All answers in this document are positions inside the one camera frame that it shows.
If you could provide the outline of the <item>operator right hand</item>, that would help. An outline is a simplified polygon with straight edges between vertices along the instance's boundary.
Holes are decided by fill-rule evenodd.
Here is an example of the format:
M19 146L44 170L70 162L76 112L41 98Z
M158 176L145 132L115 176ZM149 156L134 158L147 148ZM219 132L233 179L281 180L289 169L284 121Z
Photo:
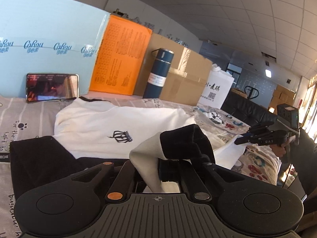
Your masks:
M286 148L289 146L291 141L288 139L285 143L281 145L269 145L275 156L282 158L286 154Z

